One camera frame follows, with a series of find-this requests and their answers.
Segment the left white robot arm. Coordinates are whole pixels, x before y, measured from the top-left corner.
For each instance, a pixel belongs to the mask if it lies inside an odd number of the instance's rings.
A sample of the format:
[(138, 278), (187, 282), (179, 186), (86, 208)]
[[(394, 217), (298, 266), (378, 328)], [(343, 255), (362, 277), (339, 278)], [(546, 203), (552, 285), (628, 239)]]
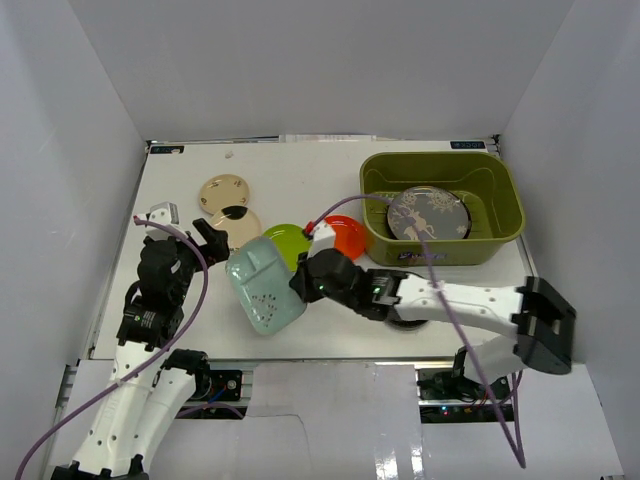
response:
[(54, 468), (54, 479), (148, 478), (180, 408), (211, 387), (205, 353), (174, 345), (195, 320), (183, 312), (193, 276), (228, 259), (228, 235), (197, 219), (193, 225), (204, 239), (198, 244), (156, 214), (134, 222), (145, 226), (146, 237), (137, 280), (125, 295), (109, 384), (70, 413), (75, 418), (98, 408), (70, 462)]

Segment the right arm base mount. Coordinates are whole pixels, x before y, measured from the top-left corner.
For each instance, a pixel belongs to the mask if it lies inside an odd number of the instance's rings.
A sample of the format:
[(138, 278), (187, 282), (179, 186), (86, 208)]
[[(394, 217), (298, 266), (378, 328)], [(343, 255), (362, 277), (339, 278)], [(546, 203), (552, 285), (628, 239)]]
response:
[(485, 387), (456, 375), (453, 366), (454, 360), (449, 358), (414, 364), (421, 423), (497, 423)]

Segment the grey reindeer pattern plate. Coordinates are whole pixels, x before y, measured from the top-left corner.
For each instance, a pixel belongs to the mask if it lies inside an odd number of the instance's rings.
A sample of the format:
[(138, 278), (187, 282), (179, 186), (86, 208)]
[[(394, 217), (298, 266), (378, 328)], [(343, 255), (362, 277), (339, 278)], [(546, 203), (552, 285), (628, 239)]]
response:
[(434, 186), (406, 189), (387, 209), (387, 224), (398, 240), (462, 240), (471, 232), (471, 215), (456, 194)]

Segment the cream plate with black spot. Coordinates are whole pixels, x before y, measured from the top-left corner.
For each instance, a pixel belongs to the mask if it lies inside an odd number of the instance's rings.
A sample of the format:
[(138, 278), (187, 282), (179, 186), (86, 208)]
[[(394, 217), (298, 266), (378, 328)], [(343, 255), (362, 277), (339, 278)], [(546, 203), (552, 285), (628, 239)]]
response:
[(228, 234), (227, 243), (231, 251), (241, 248), (262, 233), (258, 216), (241, 205), (222, 208), (208, 219), (208, 223), (214, 229)]

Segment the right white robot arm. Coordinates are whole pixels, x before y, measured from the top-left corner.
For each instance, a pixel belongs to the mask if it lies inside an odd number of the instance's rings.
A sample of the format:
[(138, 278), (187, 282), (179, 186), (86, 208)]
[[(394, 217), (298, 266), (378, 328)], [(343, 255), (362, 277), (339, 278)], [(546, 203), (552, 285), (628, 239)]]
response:
[(572, 370), (576, 310), (540, 277), (506, 288), (448, 284), (409, 271), (364, 269), (325, 249), (301, 255), (289, 286), (305, 304), (329, 299), (397, 327), (451, 324), (462, 346), (447, 381), (466, 399), (526, 369), (556, 376)]

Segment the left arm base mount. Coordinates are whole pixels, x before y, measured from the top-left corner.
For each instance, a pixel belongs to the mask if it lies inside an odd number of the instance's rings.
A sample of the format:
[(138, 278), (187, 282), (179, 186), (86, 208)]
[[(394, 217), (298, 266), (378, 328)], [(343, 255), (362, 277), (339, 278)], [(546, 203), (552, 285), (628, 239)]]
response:
[(196, 390), (190, 401), (234, 402), (241, 399), (243, 372), (241, 370), (205, 369), (197, 373)]

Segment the light blue rectangular dish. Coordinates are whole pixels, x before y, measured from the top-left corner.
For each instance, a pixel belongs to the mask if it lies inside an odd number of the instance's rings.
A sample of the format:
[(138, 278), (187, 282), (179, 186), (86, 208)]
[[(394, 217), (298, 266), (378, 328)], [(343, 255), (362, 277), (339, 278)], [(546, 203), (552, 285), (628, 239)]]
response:
[(256, 237), (233, 252), (225, 271), (249, 322), (260, 335), (278, 333), (306, 310), (306, 304), (289, 286), (293, 273), (266, 237)]

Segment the lime green plate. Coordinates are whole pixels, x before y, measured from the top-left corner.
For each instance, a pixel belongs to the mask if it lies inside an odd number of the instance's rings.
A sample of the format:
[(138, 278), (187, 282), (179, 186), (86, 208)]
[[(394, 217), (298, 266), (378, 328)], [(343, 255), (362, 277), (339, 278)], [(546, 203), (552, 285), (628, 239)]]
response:
[(298, 256), (306, 253), (311, 241), (303, 234), (303, 229), (295, 224), (274, 225), (263, 232), (270, 239), (285, 261), (291, 272), (297, 269)]

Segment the glossy black plate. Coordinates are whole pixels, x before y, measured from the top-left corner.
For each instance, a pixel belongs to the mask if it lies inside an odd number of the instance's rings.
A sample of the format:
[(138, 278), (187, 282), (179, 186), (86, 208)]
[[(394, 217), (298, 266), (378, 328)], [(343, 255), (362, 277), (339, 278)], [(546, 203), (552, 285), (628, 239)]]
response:
[(404, 321), (398, 319), (388, 319), (385, 321), (386, 325), (398, 331), (414, 331), (424, 327), (428, 323), (428, 320)]

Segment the beige plate with small marks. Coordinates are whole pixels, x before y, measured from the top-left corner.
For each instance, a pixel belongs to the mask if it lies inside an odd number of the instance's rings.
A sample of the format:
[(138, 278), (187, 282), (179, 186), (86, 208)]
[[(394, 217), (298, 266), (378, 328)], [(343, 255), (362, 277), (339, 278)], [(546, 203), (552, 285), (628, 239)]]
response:
[(246, 206), (249, 199), (249, 184), (235, 174), (222, 174), (208, 179), (198, 194), (199, 206), (210, 214), (229, 206)]

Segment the orange plate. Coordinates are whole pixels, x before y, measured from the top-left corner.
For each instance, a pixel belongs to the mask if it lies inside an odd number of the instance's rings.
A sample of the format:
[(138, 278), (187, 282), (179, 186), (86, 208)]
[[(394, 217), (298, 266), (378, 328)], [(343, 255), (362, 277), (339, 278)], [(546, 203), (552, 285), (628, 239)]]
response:
[(325, 221), (336, 233), (335, 248), (352, 261), (356, 261), (365, 252), (364, 227), (346, 215), (329, 215)]

